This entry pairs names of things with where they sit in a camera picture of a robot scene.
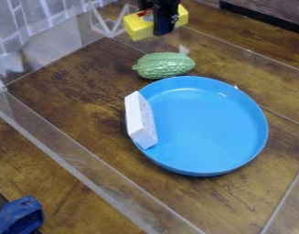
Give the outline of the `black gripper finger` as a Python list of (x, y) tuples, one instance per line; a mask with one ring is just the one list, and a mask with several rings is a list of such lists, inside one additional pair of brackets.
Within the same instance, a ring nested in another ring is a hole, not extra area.
[(172, 32), (179, 20), (180, 0), (154, 0), (152, 3), (154, 35), (163, 36)]
[(152, 0), (138, 0), (139, 10), (147, 10), (152, 8)]

